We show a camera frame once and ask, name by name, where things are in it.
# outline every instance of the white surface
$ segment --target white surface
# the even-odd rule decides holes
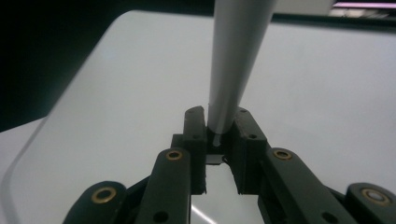
[[[0,133],[0,181],[8,166],[15,160],[26,145],[42,119]],[[6,223],[4,209],[0,203],[0,223]]]
[[[118,18],[2,183],[12,223],[61,223],[90,185],[149,175],[184,111],[208,102],[212,30],[209,18]],[[241,106],[329,187],[396,192],[395,49],[395,35],[271,24]],[[208,168],[194,205],[218,223],[259,223],[226,168]]]

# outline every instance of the white tube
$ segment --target white tube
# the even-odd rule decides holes
[[[217,134],[233,124],[276,0],[216,0],[207,126]]]

